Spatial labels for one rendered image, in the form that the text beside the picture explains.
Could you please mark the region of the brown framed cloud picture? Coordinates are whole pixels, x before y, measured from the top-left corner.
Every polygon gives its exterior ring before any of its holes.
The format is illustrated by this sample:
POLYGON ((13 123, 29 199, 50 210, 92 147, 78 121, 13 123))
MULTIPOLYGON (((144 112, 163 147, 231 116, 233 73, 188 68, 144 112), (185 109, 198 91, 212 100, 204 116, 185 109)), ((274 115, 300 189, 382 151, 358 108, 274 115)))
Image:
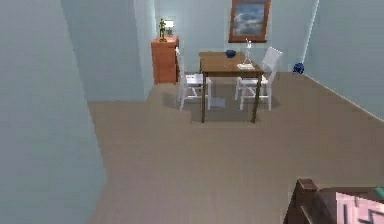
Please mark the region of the brown framed cloud picture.
POLYGON ((271 0, 232 0, 229 43, 266 43, 271 0))

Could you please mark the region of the pink patterned bed cover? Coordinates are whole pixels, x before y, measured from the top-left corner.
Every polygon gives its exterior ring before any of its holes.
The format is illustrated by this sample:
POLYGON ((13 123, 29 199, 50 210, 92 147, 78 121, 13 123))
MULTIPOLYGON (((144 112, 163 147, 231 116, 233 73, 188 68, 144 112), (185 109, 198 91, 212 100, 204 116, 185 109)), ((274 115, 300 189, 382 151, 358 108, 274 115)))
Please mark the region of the pink patterned bed cover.
POLYGON ((336 224, 384 224, 384 204, 336 193, 336 224))

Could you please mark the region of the white wooden chair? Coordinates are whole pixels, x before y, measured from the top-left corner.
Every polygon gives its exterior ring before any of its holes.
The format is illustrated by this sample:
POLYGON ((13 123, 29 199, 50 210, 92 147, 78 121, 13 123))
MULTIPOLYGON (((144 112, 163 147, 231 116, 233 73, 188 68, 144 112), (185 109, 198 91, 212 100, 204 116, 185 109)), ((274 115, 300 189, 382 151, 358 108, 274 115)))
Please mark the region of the white wooden chair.
POLYGON ((203 75, 200 73, 187 74, 185 72, 184 57, 179 47, 175 48, 175 54, 179 68, 177 101, 179 102, 179 110, 182 110, 187 99, 202 97, 202 94, 198 94, 197 91, 203 89, 203 75))
MULTIPOLYGON (((281 51, 269 47, 261 62, 261 69, 264 71, 264 74, 261 78, 259 98, 268 100, 268 110, 271 110, 272 108, 272 84, 282 55, 283 53, 281 51)), ((240 99, 240 110, 244 107, 245 99, 254 98, 256 96, 257 84, 257 78, 236 78, 234 98, 240 99)))

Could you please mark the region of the dark brown bed frame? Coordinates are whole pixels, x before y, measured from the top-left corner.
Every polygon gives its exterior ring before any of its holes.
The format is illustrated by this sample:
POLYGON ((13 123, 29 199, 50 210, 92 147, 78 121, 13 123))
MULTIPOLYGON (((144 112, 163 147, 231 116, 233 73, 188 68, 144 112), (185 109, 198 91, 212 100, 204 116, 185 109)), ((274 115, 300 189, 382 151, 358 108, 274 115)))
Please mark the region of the dark brown bed frame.
POLYGON ((318 188, 312 179, 298 179, 290 199, 283 224, 336 224, 336 193, 376 201, 384 198, 376 187, 318 188))

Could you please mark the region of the brown wooden table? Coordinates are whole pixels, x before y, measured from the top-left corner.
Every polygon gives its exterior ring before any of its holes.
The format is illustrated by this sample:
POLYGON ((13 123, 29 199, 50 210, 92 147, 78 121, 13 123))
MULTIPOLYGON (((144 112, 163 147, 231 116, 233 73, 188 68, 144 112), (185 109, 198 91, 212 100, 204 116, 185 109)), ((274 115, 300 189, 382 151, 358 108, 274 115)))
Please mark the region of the brown wooden table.
POLYGON ((255 63, 252 63, 253 70, 241 70, 238 64, 244 62, 246 56, 243 52, 237 52, 232 58, 228 58, 224 52, 200 52, 200 72, 203 74, 202 98, 201 98, 201 122, 205 122, 206 113, 206 89, 208 77, 242 77, 257 78, 256 96, 252 110, 251 122, 254 123, 257 117, 257 109, 259 104, 259 95, 261 88, 261 80, 264 71, 255 63))

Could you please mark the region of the green figurine statue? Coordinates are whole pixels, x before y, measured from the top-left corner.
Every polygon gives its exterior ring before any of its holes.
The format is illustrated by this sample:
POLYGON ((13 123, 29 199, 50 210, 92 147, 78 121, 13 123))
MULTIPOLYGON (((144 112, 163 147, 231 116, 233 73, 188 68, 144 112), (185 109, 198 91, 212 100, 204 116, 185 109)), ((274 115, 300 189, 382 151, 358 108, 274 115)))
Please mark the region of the green figurine statue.
POLYGON ((165 38, 165 21, 164 19, 160 19, 160 22, 159 22, 159 42, 167 42, 167 39, 165 38))

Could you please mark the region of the orange wooden chest of drawers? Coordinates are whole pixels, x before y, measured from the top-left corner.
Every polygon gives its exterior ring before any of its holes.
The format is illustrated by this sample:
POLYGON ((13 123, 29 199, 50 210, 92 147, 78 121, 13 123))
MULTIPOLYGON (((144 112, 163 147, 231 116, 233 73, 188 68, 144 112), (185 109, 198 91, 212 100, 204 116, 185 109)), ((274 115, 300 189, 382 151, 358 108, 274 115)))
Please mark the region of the orange wooden chest of drawers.
POLYGON ((179 46, 179 36, 166 38, 166 42, 160 42, 157 37, 151 41, 152 65, 154 83, 177 82, 177 56, 175 49, 179 46))

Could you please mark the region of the clear glass flask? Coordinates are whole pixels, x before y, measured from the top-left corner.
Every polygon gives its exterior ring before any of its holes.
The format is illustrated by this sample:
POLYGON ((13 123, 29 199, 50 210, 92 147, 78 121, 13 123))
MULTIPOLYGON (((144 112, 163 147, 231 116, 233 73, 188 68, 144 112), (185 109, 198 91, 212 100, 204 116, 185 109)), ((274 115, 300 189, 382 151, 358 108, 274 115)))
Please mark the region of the clear glass flask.
POLYGON ((252 64, 252 61, 250 59, 251 48, 252 48, 252 41, 249 40, 248 38, 246 38, 245 40, 246 40, 247 46, 246 46, 245 59, 243 61, 243 64, 252 64))

